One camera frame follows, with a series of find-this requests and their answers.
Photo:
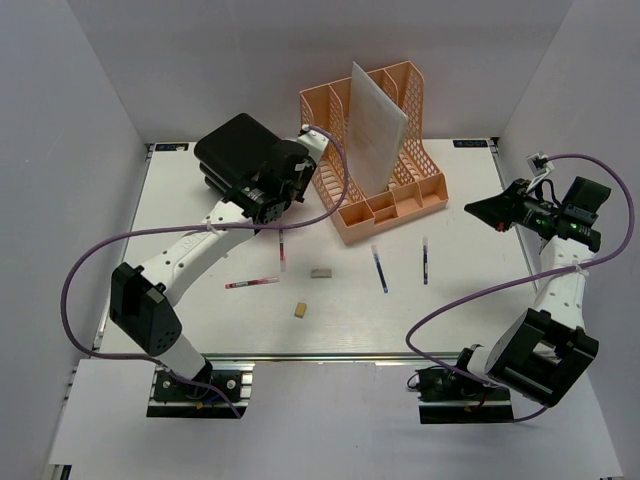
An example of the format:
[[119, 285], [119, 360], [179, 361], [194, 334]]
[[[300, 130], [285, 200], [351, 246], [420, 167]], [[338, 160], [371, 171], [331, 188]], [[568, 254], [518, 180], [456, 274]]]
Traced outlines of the black pink drawer unit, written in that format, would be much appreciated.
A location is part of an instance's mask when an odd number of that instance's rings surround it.
[[247, 113], [241, 113], [200, 139], [194, 147], [205, 179], [226, 200], [258, 188], [270, 199], [291, 202], [282, 194], [280, 173], [289, 156], [302, 147], [283, 140]]

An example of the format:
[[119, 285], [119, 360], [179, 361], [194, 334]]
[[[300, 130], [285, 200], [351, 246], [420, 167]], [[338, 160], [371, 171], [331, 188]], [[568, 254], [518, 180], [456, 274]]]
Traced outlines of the dark purple gel pen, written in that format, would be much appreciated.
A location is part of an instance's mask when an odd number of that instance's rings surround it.
[[423, 284], [429, 283], [429, 256], [428, 256], [428, 238], [422, 238], [422, 260], [423, 260]]

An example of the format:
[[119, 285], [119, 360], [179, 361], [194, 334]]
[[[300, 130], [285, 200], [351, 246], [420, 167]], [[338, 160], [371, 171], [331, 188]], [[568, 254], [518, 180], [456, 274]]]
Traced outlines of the grey eraser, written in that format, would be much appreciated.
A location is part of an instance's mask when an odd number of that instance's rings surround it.
[[310, 276], [313, 279], [320, 279], [320, 278], [331, 278], [333, 276], [333, 272], [331, 269], [326, 269], [326, 268], [322, 268], [322, 269], [312, 269]]

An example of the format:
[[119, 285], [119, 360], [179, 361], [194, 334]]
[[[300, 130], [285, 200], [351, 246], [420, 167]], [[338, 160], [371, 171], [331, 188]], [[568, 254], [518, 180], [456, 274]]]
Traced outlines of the blue gel pen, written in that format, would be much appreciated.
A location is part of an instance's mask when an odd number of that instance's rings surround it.
[[376, 270], [381, 282], [381, 287], [382, 290], [385, 294], [388, 294], [389, 289], [388, 289], [388, 285], [386, 282], [386, 278], [384, 276], [384, 271], [381, 265], [381, 261], [380, 261], [380, 256], [379, 256], [379, 252], [378, 252], [378, 248], [376, 245], [371, 245], [371, 252], [372, 252], [372, 256], [373, 256], [373, 260], [376, 266]]

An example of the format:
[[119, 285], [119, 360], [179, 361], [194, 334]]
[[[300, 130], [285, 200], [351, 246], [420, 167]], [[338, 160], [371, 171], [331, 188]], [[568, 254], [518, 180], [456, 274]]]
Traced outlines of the tan eraser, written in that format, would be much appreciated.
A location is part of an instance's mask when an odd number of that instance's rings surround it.
[[296, 305], [296, 308], [294, 310], [294, 316], [296, 318], [303, 318], [306, 313], [306, 310], [307, 310], [307, 305], [305, 303], [299, 302]]

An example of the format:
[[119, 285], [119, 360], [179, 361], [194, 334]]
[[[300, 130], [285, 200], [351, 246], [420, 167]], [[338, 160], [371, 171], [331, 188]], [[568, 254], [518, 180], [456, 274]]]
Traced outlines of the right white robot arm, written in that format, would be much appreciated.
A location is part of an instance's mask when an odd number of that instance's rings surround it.
[[465, 211], [499, 232], [523, 226], [544, 240], [541, 265], [551, 271], [533, 305], [493, 347], [463, 351], [451, 374], [453, 390], [472, 399], [488, 381], [518, 391], [540, 405], [555, 406], [595, 359], [599, 343], [584, 330], [582, 304], [587, 280], [583, 263], [599, 251], [594, 230], [610, 188], [577, 177], [560, 204], [518, 179], [504, 192], [469, 203]]

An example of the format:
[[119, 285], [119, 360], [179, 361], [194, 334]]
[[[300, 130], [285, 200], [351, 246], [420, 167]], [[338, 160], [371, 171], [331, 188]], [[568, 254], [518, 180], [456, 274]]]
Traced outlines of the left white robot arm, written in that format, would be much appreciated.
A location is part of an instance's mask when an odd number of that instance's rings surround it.
[[328, 139], [315, 131], [277, 140], [248, 154], [233, 148], [229, 159], [204, 165], [221, 199], [197, 229], [156, 257], [112, 273], [110, 319], [151, 359], [177, 375], [177, 387], [199, 399], [211, 387], [211, 364], [182, 332], [175, 311], [184, 293], [212, 265], [278, 220], [306, 188]]

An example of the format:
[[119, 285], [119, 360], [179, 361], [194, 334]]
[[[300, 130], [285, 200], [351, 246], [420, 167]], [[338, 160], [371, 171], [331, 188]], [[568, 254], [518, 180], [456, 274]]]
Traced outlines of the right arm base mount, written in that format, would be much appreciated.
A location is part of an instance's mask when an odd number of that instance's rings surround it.
[[418, 394], [421, 424], [497, 424], [515, 419], [508, 389], [483, 386], [440, 365], [416, 370], [406, 386]]

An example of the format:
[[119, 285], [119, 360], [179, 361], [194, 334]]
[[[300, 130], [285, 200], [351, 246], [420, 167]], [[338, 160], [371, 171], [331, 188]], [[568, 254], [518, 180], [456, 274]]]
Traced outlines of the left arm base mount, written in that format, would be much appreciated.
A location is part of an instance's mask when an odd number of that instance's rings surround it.
[[195, 386], [156, 368], [147, 403], [147, 418], [239, 419], [249, 404], [254, 363], [213, 361]]

